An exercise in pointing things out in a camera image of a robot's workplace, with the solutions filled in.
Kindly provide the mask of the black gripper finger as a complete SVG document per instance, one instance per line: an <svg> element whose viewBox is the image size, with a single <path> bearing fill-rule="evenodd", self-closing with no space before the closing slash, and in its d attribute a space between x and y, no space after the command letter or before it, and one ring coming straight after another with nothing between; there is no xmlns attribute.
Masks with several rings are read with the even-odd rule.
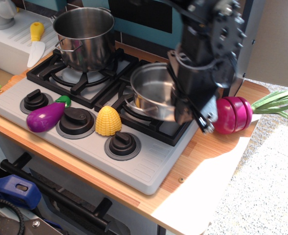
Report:
<svg viewBox="0 0 288 235"><path fill-rule="evenodd" d="M184 124L194 119L188 99L178 90L171 90L171 104L175 107L174 117L178 124Z"/></svg>

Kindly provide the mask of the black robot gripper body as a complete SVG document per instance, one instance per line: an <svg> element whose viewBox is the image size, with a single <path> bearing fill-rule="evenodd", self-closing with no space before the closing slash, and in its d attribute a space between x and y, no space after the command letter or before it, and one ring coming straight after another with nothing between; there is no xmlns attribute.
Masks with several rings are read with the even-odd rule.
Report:
<svg viewBox="0 0 288 235"><path fill-rule="evenodd" d="M233 52L214 58L204 66L196 66L179 49L168 51L168 72L174 81L172 89L180 91L189 101L194 120L205 134L214 131L218 119L218 89L228 89L237 72Z"/></svg>

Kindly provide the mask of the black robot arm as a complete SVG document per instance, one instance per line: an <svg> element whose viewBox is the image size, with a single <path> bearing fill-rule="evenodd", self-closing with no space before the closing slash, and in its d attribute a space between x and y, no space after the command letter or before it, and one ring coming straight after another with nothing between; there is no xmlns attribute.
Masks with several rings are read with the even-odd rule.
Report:
<svg viewBox="0 0 288 235"><path fill-rule="evenodd" d="M232 85L244 23L235 0L169 0L182 18L180 43L168 63L136 69L129 107L162 121L195 120L204 133L218 120L218 90Z"/></svg>

